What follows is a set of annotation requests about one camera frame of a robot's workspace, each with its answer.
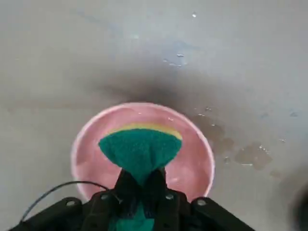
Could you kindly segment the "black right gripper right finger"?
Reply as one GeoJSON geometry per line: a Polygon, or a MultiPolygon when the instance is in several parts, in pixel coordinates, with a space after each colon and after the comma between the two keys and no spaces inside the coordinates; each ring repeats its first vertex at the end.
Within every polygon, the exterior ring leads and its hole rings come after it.
{"type": "Polygon", "coordinates": [[[153,171],[143,188],[143,208],[154,219],[154,231],[253,231],[208,197],[191,202],[179,191],[169,189],[164,169],[153,171]]]}

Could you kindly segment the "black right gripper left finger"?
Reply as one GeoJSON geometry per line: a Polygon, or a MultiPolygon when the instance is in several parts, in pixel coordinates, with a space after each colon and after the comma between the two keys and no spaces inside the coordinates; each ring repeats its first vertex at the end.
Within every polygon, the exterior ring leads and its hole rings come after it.
{"type": "Polygon", "coordinates": [[[125,209],[129,215],[137,206],[141,186],[125,170],[121,170],[114,188],[101,184],[77,180],[60,184],[44,193],[23,214],[13,231],[107,231],[114,217],[124,211],[123,204],[133,205],[125,209]],[[66,197],[28,218],[29,212],[45,197],[63,186],[89,184],[102,189],[89,201],[83,203],[76,197],[66,197]]]}

